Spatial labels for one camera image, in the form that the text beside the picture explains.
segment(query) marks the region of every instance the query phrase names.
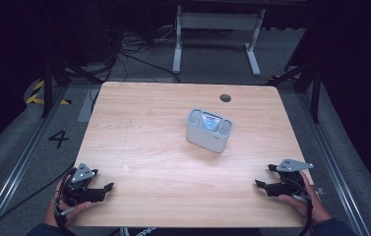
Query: gray plastic container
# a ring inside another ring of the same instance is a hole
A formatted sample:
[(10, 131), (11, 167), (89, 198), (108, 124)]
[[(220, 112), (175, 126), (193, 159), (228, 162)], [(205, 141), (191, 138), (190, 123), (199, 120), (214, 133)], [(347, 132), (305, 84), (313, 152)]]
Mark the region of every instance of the gray plastic container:
[(214, 152), (223, 152), (233, 123), (222, 116), (196, 108), (187, 118), (187, 141)]

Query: sleeve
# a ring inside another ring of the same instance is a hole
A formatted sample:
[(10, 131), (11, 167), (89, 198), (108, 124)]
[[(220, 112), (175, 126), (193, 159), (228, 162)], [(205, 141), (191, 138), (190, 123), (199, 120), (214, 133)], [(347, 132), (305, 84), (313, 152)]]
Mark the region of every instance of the sleeve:
[(31, 231), (29, 231), (26, 236), (65, 236), (59, 228), (41, 223)]
[(311, 236), (357, 236), (343, 221), (331, 218), (312, 227)]

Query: human hand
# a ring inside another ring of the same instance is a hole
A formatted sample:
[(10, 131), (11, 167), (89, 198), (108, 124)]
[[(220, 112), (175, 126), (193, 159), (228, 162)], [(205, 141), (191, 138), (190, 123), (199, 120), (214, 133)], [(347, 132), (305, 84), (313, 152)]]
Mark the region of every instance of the human hand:
[[(311, 201), (313, 204), (313, 212), (312, 212), (313, 225), (332, 218), (329, 212), (321, 204), (321, 201), (318, 198), (313, 187), (311, 187), (311, 184), (308, 181), (307, 176), (305, 176), (305, 174), (302, 173), (301, 171), (299, 172), (301, 173), (301, 176), (304, 179), (305, 189), (307, 190), (307, 193), (311, 196)], [(292, 196), (288, 196), (288, 195), (279, 195), (278, 199), (282, 201), (283, 203), (294, 207), (300, 214), (302, 214), (304, 217), (307, 217), (307, 204), (306, 203), (299, 201), (293, 198)]]
[[(59, 191), (59, 188), (60, 188), (61, 184), (62, 184), (62, 181), (57, 184), (56, 190), (55, 190), (55, 196), (50, 200), (49, 207), (47, 208), (46, 217), (44, 218), (44, 223), (45, 224), (55, 226), (55, 227), (58, 227), (58, 225), (57, 225), (55, 217), (54, 217), (54, 208), (55, 208), (56, 197), (57, 197), (57, 194), (58, 194), (58, 191)], [(91, 207), (92, 205), (93, 205), (93, 203), (91, 203), (91, 202), (84, 202), (82, 204), (76, 205), (74, 210), (72, 210), (72, 211), (70, 211), (66, 214), (66, 218), (67, 218), (68, 222), (71, 221), (72, 219), (74, 219), (79, 213), (81, 213), (84, 210), (86, 210), (87, 208)], [(63, 200), (61, 200), (59, 202), (59, 207), (62, 210), (67, 210), (67, 209), (71, 208), (70, 206), (65, 204), (65, 202)]]

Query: wood grain surface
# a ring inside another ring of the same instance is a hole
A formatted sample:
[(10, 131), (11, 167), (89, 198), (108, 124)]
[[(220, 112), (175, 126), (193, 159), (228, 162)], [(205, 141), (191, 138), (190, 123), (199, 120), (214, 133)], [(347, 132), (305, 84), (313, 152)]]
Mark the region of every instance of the wood grain surface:
[[(224, 152), (186, 140), (197, 107), (233, 122)], [(73, 225), (300, 227), (304, 218), (254, 185), (279, 182), (268, 164), (286, 157), (304, 161), (275, 88), (107, 82), (76, 165), (99, 170), (90, 188), (114, 188)]]

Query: white metal stand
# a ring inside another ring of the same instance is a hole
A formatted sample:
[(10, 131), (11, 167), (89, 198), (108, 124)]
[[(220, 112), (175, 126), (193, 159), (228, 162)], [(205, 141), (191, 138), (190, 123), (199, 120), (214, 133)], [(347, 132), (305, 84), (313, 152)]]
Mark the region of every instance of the white metal stand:
[(265, 10), (261, 10), (259, 14), (182, 13), (181, 6), (178, 6), (172, 72), (178, 74), (181, 70), (182, 29), (251, 30), (253, 32), (252, 40), (250, 43), (245, 43), (245, 48), (253, 75), (260, 76), (261, 71), (256, 61), (254, 48), (264, 15)]

